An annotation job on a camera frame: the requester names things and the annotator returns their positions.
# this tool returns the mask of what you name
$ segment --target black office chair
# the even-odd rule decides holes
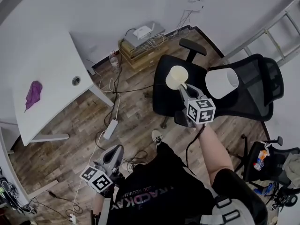
[[[277,184],[281,184],[283,187],[278,192],[277,189],[275,189],[273,194],[271,195],[271,198],[269,199],[269,201],[275,201],[273,205],[274,208],[283,208],[284,206],[294,205],[294,202],[290,202],[289,200],[291,200],[291,198],[293,197],[297,197],[295,195],[300,193],[300,188],[288,188],[288,186],[290,186],[292,182],[287,177],[285,170],[282,169],[282,166],[289,154],[299,154],[300,148],[279,150],[274,148],[272,145],[269,146],[268,150],[270,155],[264,159],[264,166],[260,171],[258,171],[254,168],[253,163],[257,162],[260,151],[265,149],[265,144],[262,142],[254,142],[250,149],[250,152],[248,153],[248,139],[245,135],[242,135],[241,138],[245,139],[244,155],[239,156],[228,151],[229,154],[241,160],[240,164],[234,171],[237,172],[242,167],[244,167],[244,171],[242,173],[243,180],[255,186],[259,191],[263,191],[264,187],[254,183],[254,181],[273,181],[275,187],[277,187]],[[283,145],[282,137],[278,137],[278,139],[276,140],[268,140],[263,142],[278,143],[280,146]]]
[[[208,92],[205,84],[206,69],[192,63],[197,53],[206,55],[205,48],[187,39],[181,39],[179,45],[190,49],[187,60],[164,55],[158,62],[153,86],[154,112],[166,117],[174,117],[176,123],[184,125],[176,115],[177,111],[185,108],[180,92],[168,88],[165,83],[171,68],[180,65],[188,72],[186,83],[201,89],[208,98],[212,98],[216,106],[215,118],[231,115],[258,121],[271,119],[273,101],[281,98],[284,94],[281,72],[273,59],[254,54],[229,65],[211,67],[209,70],[232,68],[239,78],[237,89],[222,99],[215,99]]]

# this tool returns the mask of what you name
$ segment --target paper cup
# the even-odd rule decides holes
[[[188,71],[182,66],[174,66],[171,68],[165,83],[170,89],[177,90],[181,84],[188,79]]]
[[[239,86],[239,78],[232,68],[209,71],[205,77],[208,92],[221,99]]]

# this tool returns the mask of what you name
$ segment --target ladder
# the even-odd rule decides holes
[[[275,41],[274,37],[271,35],[269,30],[281,19],[283,19],[284,17],[287,17],[300,36],[300,29],[298,28],[297,24],[295,23],[293,18],[288,13],[289,10],[292,9],[295,5],[297,5],[299,1],[300,0],[293,0],[287,7],[285,7],[279,14],[277,14],[271,21],[269,21],[258,33],[256,33],[253,37],[251,37],[248,41],[243,43],[241,46],[237,47],[232,52],[227,54],[225,57],[218,60],[216,65],[229,64],[230,62],[228,61],[228,59],[230,59],[231,57],[233,57],[235,54],[237,54],[238,52],[240,52],[242,50],[244,50],[248,56],[251,56],[252,53],[248,47],[249,44],[251,44],[252,42],[257,40],[263,34],[266,34],[269,37],[269,39],[271,40],[273,45],[276,47],[276,49],[281,57],[281,59],[279,61],[277,61],[277,64],[279,67],[286,64],[288,61],[292,60],[294,57],[296,57],[300,53],[300,45],[297,46],[295,49],[293,49],[291,52],[289,52],[285,56],[283,54],[279,44]]]

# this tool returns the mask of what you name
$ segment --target wooden floor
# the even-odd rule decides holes
[[[207,49],[207,56],[197,55],[194,63],[204,68],[209,68],[214,61],[219,59],[217,53],[199,35],[192,30],[188,37]],[[188,49],[180,48],[178,41],[168,41],[169,54],[185,59]],[[116,78],[118,70],[108,62],[98,67],[97,72],[102,75],[101,88],[108,90],[111,78]],[[128,64],[123,63],[123,72],[120,77],[119,91],[134,90],[153,84],[155,66],[147,68],[139,73],[130,70]],[[100,77],[94,75],[92,79],[99,83]],[[151,161],[156,153],[151,139],[153,129],[160,129],[159,124],[163,117],[155,114],[152,110],[151,99],[145,99],[144,93],[151,88],[130,93],[121,93],[120,108],[118,112],[119,124],[111,139],[100,140],[103,148],[109,148],[116,144],[122,144],[125,148],[126,158],[131,158],[138,150],[146,150]],[[73,200],[80,183],[79,174],[87,165],[87,162],[95,148],[95,135],[105,130],[104,117],[109,112],[108,108],[90,91],[82,94],[76,101],[72,102],[65,110],[57,115],[43,130],[44,133],[68,133],[70,138],[65,141],[30,143],[24,147],[20,141],[15,147],[15,153],[10,155],[12,165],[17,176],[29,194],[47,183],[57,179],[59,184],[54,186],[53,191],[57,196]],[[194,138],[196,132],[191,128],[176,125],[169,120],[167,129],[160,129],[164,140],[173,148],[175,153],[185,161],[185,149],[187,144]],[[241,134],[246,134],[250,141],[261,140],[266,136],[260,122],[239,118],[219,117],[211,125],[216,131],[219,139],[230,151],[242,155],[243,141]],[[96,160],[101,154],[97,149],[93,159]],[[208,174],[204,165],[199,142],[195,142],[189,150],[189,163],[192,171],[204,182],[209,182]],[[233,165],[238,160],[232,157]],[[90,224],[91,202],[95,192],[81,184],[76,202],[83,208],[84,213],[77,216],[77,224]],[[65,210],[72,209],[72,203],[52,198],[47,192],[37,197],[38,201],[47,205],[62,215]],[[38,214],[33,218],[40,224],[69,224],[59,214],[40,205]],[[20,224],[26,220],[25,216],[19,216],[15,212],[9,212],[9,219],[13,225]]]

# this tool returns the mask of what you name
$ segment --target white sneaker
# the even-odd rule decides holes
[[[152,140],[155,143],[155,145],[158,146],[161,142],[164,141],[163,135],[155,129],[152,131]]]

